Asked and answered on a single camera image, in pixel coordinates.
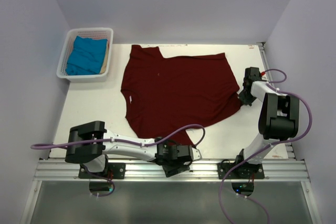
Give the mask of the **white plastic basket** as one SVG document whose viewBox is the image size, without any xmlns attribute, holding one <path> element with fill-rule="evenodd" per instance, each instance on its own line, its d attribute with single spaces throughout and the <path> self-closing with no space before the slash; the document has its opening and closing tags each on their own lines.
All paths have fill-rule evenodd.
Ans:
<svg viewBox="0 0 336 224">
<path fill-rule="evenodd" d="M 56 75 L 70 82 L 104 82 L 112 55 L 111 28 L 78 28 L 68 31 Z"/>
</svg>

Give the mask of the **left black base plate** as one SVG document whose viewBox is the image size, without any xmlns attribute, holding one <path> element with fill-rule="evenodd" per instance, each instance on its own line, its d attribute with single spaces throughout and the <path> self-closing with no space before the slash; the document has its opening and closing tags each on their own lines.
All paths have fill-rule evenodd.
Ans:
<svg viewBox="0 0 336 224">
<path fill-rule="evenodd" d="M 114 179 L 124 179 L 125 177 L 125 163 L 108 163 L 102 172 L 93 173 L 87 172 L 85 167 L 81 164 L 78 177 L 80 179 L 95 179 L 98 177 Z"/>
</svg>

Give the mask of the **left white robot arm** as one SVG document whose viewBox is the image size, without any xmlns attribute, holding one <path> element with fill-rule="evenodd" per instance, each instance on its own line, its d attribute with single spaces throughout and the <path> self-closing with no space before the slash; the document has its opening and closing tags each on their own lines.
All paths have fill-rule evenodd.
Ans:
<svg viewBox="0 0 336 224">
<path fill-rule="evenodd" d="M 97 178 L 109 172 L 108 155 L 121 155 L 162 166 L 166 177 L 189 170 L 202 158 L 191 145 L 176 144 L 169 139 L 133 138 L 105 129 L 103 121 L 74 126 L 69 131 L 65 161 L 79 164 Z"/>
</svg>

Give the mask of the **dark red t shirt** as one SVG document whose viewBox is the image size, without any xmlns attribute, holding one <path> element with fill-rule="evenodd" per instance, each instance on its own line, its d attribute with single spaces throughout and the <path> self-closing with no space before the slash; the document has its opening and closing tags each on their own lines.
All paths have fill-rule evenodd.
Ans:
<svg viewBox="0 0 336 224">
<path fill-rule="evenodd" d="M 224 53 L 164 58 L 158 47 L 133 45 L 121 84 L 131 129 L 139 138 L 190 145 L 182 130 L 204 127 L 239 111 L 239 86 Z"/>
</svg>

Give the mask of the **aluminium mounting rail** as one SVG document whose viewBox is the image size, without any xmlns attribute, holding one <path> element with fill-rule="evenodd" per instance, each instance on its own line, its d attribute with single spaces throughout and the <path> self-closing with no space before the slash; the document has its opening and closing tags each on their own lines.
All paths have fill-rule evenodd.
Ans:
<svg viewBox="0 0 336 224">
<path fill-rule="evenodd" d="M 218 159 L 197 161 L 189 171 L 173 177 L 165 177 L 160 166 L 139 160 L 112 159 L 112 162 L 124 163 L 125 173 L 123 182 L 218 182 Z M 269 159 L 263 162 L 265 178 L 262 182 L 308 182 L 310 180 L 304 161 L 294 159 Z M 79 165 L 66 163 L 63 159 L 39 161 L 35 181 L 75 181 L 79 180 Z"/>
</svg>

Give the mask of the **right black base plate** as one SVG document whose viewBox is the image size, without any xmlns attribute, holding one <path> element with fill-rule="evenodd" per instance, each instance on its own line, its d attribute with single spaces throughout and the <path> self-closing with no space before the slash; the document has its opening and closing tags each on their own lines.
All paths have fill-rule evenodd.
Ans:
<svg viewBox="0 0 336 224">
<path fill-rule="evenodd" d="M 234 162 L 230 162 L 228 159 L 222 160 L 220 163 L 217 163 L 217 172 L 218 178 L 222 179 L 225 174 L 236 164 Z M 228 174 L 227 179 L 264 179 L 264 169 L 262 164 L 250 164 L 244 163 L 238 168 L 234 169 L 232 172 Z"/>
</svg>

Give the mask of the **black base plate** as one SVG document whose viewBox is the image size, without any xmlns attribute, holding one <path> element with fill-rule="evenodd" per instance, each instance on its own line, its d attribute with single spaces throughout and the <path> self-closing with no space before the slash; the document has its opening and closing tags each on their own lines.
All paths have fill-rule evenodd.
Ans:
<svg viewBox="0 0 336 224">
<path fill-rule="evenodd" d="M 125 177 L 125 163 L 108 163 L 102 172 L 93 173 L 87 172 L 85 167 L 81 164 L 78 177 L 80 179 L 95 179 L 98 177 L 114 179 L 124 179 Z"/>
<path fill-rule="evenodd" d="M 225 174 L 236 164 L 234 162 L 230 162 L 228 159 L 222 160 L 220 163 L 217 163 L 217 172 L 218 178 L 222 179 Z M 250 164 L 244 163 L 238 168 L 234 169 L 232 172 L 228 174 L 227 179 L 264 179 L 264 169 L 262 164 Z"/>
</svg>

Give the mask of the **blue t shirt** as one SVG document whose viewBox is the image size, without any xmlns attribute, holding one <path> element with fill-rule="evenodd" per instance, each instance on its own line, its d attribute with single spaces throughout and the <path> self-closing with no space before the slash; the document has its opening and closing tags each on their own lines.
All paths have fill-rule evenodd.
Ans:
<svg viewBox="0 0 336 224">
<path fill-rule="evenodd" d="M 107 39 L 96 40 L 77 36 L 67 60 L 66 74 L 68 76 L 103 74 L 107 67 L 108 51 Z"/>
</svg>

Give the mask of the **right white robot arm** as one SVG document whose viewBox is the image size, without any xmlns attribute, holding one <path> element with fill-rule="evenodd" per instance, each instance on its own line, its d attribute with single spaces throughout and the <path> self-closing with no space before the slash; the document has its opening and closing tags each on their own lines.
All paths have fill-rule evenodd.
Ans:
<svg viewBox="0 0 336 224">
<path fill-rule="evenodd" d="M 299 99 L 274 89 L 262 78 L 256 67 L 245 69 L 243 90 L 238 98 L 243 105 L 262 102 L 258 120 L 258 134 L 250 145 L 236 156 L 234 172 L 246 178 L 253 166 L 260 165 L 275 144 L 293 138 L 299 127 Z"/>
</svg>

